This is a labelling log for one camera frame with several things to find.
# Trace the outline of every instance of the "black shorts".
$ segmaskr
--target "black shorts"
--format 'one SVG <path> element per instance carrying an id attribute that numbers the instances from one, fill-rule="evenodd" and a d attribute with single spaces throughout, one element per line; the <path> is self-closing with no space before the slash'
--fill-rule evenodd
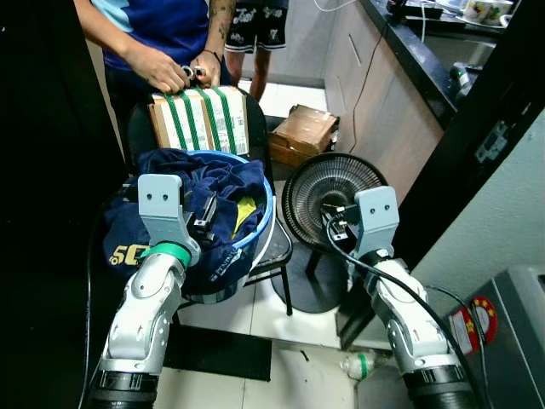
<path id="1" fill-rule="evenodd" d="M 285 48 L 287 14 L 288 9 L 237 3 L 225 48 L 236 53 L 253 53 L 256 45 L 269 51 Z"/>

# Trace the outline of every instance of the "fan base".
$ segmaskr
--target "fan base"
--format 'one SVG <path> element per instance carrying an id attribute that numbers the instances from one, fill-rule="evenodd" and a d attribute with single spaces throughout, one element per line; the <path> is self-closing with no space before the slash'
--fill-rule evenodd
<path id="1" fill-rule="evenodd" d="M 311 314 L 325 313 L 338 306 L 347 294 L 347 271 L 342 260 L 335 256 L 294 243 L 293 255 L 286 267 L 295 309 Z M 281 276 L 272 278 L 272 286 L 285 303 Z"/>

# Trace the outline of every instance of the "tattooed arm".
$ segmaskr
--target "tattooed arm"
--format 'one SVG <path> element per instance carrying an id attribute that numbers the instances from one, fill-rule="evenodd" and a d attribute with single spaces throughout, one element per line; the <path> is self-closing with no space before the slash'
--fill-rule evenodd
<path id="1" fill-rule="evenodd" d="M 210 0 L 208 39 L 204 51 L 192 61 L 192 66 L 201 66 L 205 70 L 205 75 L 198 77 L 204 87 L 216 87 L 220 84 L 220 63 L 213 53 L 220 60 L 223 58 L 234 10 L 235 0 Z"/>

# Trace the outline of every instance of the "cardboard box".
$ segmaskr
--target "cardboard box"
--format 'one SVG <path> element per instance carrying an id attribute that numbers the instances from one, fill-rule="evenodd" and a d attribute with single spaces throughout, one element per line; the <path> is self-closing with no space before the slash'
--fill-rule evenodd
<path id="1" fill-rule="evenodd" d="M 229 141 L 229 132 L 224 107 L 220 95 L 214 89 L 204 89 L 209 97 L 209 104 L 195 89 L 187 89 L 183 95 L 184 101 L 178 95 L 172 95 L 175 112 L 177 113 L 181 134 L 187 150 L 218 150 L 243 155 L 249 152 L 248 125 L 246 118 L 246 97 L 234 87 L 219 87 L 225 95 L 231 119 L 234 152 Z M 153 103 L 148 106 L 155 135 L 160 147 L 183 148 L 181 136 L 178 135 L 173 118 L 172 108 L 164 95 L 154 94 Z M 198 145 L 192 141 L 192 130 L 195 131 Z"/>
<path id="2" fill-rule="evenodd" d="M 295 106 L 285 121 L 269 134 L 271 156 L 283 164 L 298 166 L 325 150 L 337 122 L 338 117 L 329 112 Z"/>

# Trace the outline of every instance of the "black chair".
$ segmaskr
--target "black chair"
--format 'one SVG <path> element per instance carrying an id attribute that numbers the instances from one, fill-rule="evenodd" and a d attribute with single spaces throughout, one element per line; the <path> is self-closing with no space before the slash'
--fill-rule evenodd
<path id="1" fill-rule="evenodd" d="M 136 163 L 138 157 L 144 153 L 158 148 L 153 130 L 152 121 L 147 109 L 148 101 L 143 101 L 134 106 L 124 124 L 120 124 L 119 132 L 123 143 L 123 154 L 127 167 L 133 174 L 137 174 Z M 265 115 L 258 102 L 250 95 L 246 94 L 246 113 L 248 120 L 248 132 L 250 142 L 250 159 L 259 159 L 263 163 L 263 169 L 268 179 L 273 194 L 275 194 L 273 180 L 273 166 L 269 152 L 267 138 L 267 122 Z M 264 279 L 271 279 L 278 275 L 282 276 L 284 293 L 286 295 L 286 314 L 292 315 L 290 287 L 288 284 L 288 274 L 286 264 L 290 261 L 293 252 L 293 245 L 290 236 L 286 233 L 282 222 L 276 218 L 274 231 L 272 233 L 271 244 L 267 248 L 261 261 L 250 272 L 248 280 L 244 286 L 253 285 Z M 269 228 L 261 235 L 260 242 L 256 249 L 258 254 L 264 245 L 264 240 L 268 235 Z M 189 307 L 195 302 L 186 302 L 180 309 Z"/>

